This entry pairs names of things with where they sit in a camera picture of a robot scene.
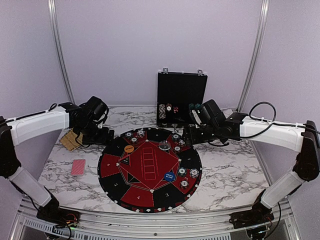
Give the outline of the clear acrylic dealer button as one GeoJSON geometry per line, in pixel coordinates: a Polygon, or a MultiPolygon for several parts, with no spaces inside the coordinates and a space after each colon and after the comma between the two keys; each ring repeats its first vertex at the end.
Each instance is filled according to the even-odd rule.
{"type": "Polygon", "coordinates": [[[162,140],[159,142],[158,147],[162,151],[169,151],[171,149],[171,144],[167,140],[162,140]]]}

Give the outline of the red playing card deck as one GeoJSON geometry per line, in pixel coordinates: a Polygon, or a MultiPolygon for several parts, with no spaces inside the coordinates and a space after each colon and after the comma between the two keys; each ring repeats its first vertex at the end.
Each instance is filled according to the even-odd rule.
{"type": "Polygon", "coordinates": [[[70,174],[72,176],[83,176],[85,173],[85,159],[74,159],[70,174]]]}

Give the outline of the orange big blind button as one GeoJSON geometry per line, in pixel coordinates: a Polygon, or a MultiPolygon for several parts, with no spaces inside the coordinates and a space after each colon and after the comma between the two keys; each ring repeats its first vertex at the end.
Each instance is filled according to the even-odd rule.
{"type": "Polygon", "coordinates": [[[124,151],[128,154],[132,153],[134,150],[135,150],[135,147],[133,145],[127,145],[124,147],[124,151]]]}

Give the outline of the black triangular all-in marker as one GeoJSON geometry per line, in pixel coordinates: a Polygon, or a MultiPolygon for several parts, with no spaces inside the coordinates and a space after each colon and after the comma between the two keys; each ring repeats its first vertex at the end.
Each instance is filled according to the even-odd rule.
{"type": "Polygon", "coordinates": [[[127,157],[121,159],[120,163],[130,166],[131,165],[131,158],[129,156],[127,156],[127,157]]]}

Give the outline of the blue small blind button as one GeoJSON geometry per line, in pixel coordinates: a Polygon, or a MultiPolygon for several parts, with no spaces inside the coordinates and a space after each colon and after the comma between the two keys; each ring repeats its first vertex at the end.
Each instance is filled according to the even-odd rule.
{"type": "Polygon", "coordinates": [[[176,179],[176,175],[173,172],[166,172],[163,179],[167,182],[173,182],[176,179]]]}

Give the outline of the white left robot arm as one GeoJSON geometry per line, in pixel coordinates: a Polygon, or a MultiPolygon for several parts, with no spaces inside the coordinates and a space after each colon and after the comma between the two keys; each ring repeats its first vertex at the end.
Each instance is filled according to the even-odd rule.
{"type": "Polygon", "coordinates": [[[63,211],[56,198],[23,167],[17,153],[20,146],[35,143],[46,135],[62,130],[72,130],[75,143],[81,147],[108,145],[114,131],[104,126],[109,107],[100,98],[91,97],[87,102],[76,105],[65,102],[49,109],[0,120],[0,175],[7,179],[42,209],[53,223],[63,219],[63,211]]]}

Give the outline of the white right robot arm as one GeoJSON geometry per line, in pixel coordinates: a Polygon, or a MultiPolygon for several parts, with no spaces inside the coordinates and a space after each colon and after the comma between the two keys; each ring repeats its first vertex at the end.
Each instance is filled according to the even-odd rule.
{"type": "Polygon", "coordinates": [[[199,122],[183,131],[187,144],[248,140],[271,174],[272,184],[259,194],[247,214],[252,224],[260,223],[276,204],[320,174],[320,131],[312,120],[281,122],[240,112],[226,118],[208,110],[198,116],[199,122]]]}

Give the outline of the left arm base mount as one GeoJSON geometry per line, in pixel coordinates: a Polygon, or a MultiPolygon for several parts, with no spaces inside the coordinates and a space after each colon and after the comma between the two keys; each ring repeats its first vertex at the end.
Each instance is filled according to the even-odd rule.
{"type": "Polygon", "coordinates": [[[76,227],[79,223],[80,213],[61,208],[59,201],[52,196],[45,206],[39,206],[36,217],[40,220],[56,223],[59,226],[76,227]]]}

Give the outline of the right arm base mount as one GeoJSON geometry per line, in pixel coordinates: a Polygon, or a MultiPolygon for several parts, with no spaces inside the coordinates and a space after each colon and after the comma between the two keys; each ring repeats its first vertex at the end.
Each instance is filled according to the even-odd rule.
{"type": "Polygon", "coordinates": [[[250,227],[258,224],[267,223],[275,219],[272,209],[265,207],[256,201],[249,210],[234,212],[230,214],[229,223],[234,229],[250,227]]]}

